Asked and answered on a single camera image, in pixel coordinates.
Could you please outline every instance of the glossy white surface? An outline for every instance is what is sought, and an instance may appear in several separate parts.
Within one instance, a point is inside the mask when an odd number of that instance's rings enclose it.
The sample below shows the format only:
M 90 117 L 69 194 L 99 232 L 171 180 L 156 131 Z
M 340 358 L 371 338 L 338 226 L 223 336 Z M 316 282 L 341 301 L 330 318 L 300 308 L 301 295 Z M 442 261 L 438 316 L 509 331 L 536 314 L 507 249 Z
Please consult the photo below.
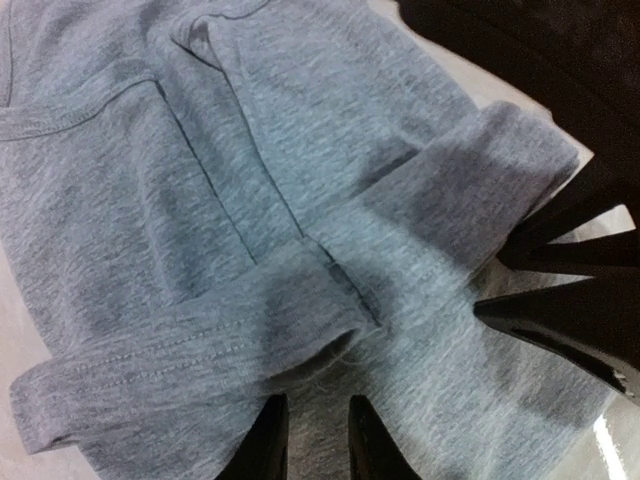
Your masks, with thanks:
M 371 0 L 371 4 L 374 10 L 404 28 L 391 1 Z M 478 105 L 508 100 L 550 118 L 547 110 L 510 85 L 430 42 L 415 38 Z M 585 163 L 591 154 L 586 148 L 579 148 Z M 630 226 L 625 210 L 617 209 L 583 228 L 581 234 L 597 236 L 606 231 L 626 230 Z M 97 480 L 76 448 L 29 457 L 15 431 L 9 407 L 9 385 L 20 373 L 47 358 L 49 354 L 26 312 L 0 250 L 0 480 Z M 640 480 L 640 408 L 618 398 L 604 417 L 591 430 L 585 431 L 564 455 L 548 479 Z

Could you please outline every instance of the folded shirt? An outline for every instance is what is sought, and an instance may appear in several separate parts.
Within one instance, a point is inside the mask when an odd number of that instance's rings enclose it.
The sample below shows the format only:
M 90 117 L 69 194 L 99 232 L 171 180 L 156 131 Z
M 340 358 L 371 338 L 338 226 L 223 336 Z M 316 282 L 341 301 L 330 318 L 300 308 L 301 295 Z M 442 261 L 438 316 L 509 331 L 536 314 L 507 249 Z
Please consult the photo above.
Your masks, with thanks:
M 367 393 L 427 477 L 538 478 L 606 404 L 470 312 L 575 151 L 363 2 L 36 0 L 0 25 L 0 239 L 53 355 L 11 388 L 29 452 L 213 478 L 285 391 L 294 478 L 346 478 L 325 428 Z M 544 371 L 573 413 L 535 399 Z

